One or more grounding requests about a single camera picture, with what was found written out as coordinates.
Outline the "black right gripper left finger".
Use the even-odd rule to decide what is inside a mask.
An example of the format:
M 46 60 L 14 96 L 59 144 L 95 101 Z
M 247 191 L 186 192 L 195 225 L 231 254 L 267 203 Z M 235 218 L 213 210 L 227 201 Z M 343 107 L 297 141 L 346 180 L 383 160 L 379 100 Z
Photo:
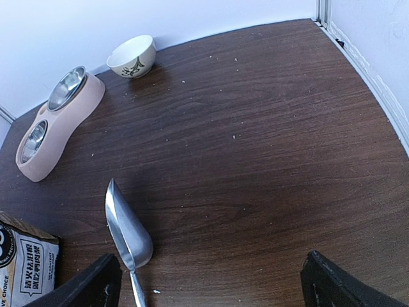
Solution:
M 87 269 L 28 306 L 117 306 L 122 270 L 114 254 L 104 254 Z

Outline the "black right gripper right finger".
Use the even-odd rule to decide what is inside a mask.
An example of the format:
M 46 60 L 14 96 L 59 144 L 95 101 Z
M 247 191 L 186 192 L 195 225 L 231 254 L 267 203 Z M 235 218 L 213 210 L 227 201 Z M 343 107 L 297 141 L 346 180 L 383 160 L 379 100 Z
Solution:
M 300 279 L 306 306 L 405 305 L 354 278 L 316 250 L 308 253 Z

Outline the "pet food bag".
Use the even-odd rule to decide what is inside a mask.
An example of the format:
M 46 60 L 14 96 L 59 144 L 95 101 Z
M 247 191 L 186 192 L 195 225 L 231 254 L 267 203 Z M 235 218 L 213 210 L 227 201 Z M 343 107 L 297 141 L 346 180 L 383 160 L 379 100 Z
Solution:
M 1 306 L 25 306 L 55 289 L 59 243 L 1 212 Z

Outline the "metal food scoop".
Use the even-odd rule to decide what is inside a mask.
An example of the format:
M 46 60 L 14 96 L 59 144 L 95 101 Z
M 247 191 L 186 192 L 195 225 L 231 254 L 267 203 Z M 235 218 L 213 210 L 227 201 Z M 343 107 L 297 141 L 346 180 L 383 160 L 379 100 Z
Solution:
M 137 269 L 153 255 L 153 241 L 112 178 L 105 194 L 105 216 L 118 253 L 129 271 L 137 306 L 147 306 Z

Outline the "pink double pet feeder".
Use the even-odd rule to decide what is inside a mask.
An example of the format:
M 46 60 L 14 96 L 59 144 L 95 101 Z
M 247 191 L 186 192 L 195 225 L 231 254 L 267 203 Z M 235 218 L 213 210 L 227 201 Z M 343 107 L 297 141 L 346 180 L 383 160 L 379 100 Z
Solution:
M 47 101 L 38 110 L 35 119 L 22 137 L 17 148 L 15 163 L 21 173 L 32 182 L 47 177 L 60 160 L 70 136 L 75 129 L 97 108 L 105 93 L 105 84 L 86 71 L 87 79 L 75 98 L 59 111 L 47 110 Z M 47 120 L 48 128 L 44 140 L 35 155 L 21 163 L 21 153 L 25 140 L 33 127 Z

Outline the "front steel feeder bowl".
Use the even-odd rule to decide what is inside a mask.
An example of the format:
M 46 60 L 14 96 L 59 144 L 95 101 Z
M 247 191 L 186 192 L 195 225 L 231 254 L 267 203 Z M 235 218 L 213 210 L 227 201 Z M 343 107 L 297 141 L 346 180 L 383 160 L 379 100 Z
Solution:
M 24 142 L 21 153 L 21 163 L 25 163 L 30 160 L 38 151 L 47 133 L 47 128 L 47 120 L 42 120 L 33 127 Z

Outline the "steel feeder bowl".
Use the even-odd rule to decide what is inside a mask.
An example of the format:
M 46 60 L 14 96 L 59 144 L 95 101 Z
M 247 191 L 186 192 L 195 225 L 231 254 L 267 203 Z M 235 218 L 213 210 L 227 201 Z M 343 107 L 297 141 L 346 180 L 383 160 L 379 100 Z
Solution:
M 84 66 L 75 67 L 66 73 L 52 90 L 47 101 L 47 110 L 55 112 L 68 105 L 82 89 L 86 79 Z
M 24 142 L 21 153 L 21 163 L 25 163 L 30 160 L 38 151 L 47 133 L 47 128 L 47 120 L 42 120 L 33 127 Z

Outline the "rear steel feeder bowl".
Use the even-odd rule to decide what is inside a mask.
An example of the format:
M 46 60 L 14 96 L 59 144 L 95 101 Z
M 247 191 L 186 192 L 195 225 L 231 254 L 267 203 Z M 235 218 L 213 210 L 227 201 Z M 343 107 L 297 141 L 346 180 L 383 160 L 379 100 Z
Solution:
M 55 112 L 68 105 L 82 89 L 86 79 L 84 66 L 75 67 L 66 73 L 52 90 L 47 101 L 47 110 Z

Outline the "white floral ceramic bowl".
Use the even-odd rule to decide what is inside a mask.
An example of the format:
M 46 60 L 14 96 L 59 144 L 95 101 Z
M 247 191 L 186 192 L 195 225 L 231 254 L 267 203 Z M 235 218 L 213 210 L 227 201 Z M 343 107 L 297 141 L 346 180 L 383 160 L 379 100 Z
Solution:
M 115 48 L 106 60 L 106 65 L 120 77 L 137 79 L 153 67 L 157 50 L 151 35 L 133 37 Z

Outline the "left aluminium frame post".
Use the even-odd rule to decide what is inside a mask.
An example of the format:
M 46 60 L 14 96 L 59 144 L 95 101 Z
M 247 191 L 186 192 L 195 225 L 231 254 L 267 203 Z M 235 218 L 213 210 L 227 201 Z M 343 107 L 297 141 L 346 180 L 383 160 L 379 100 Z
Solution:
M 0 105 L 0 114 L 8 123 L 12 124 L 16 117 L 12 115 L 4 106 Z

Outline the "aluminium frame post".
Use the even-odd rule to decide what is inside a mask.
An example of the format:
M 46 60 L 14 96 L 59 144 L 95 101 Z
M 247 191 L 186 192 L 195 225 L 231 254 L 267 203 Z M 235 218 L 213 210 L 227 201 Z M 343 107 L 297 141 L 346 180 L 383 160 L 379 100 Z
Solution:
M 331 21 L 332 1 L 317 0 L 316 1 L 316 22 L 320 27 L 328 29 Z
M 0 105 L 0 114 L 8 123 L 12 124 L 16 117 L 12 115 L 4 106 Z

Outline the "right aluminium frame post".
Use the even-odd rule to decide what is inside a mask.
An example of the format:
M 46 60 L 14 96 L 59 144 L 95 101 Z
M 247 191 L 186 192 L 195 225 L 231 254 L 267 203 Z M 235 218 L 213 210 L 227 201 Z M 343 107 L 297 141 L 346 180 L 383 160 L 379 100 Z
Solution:
M 332 1 L 317 0 L 316 1 L 316 22 L 320 27 L 328 29 L 331 21 Z

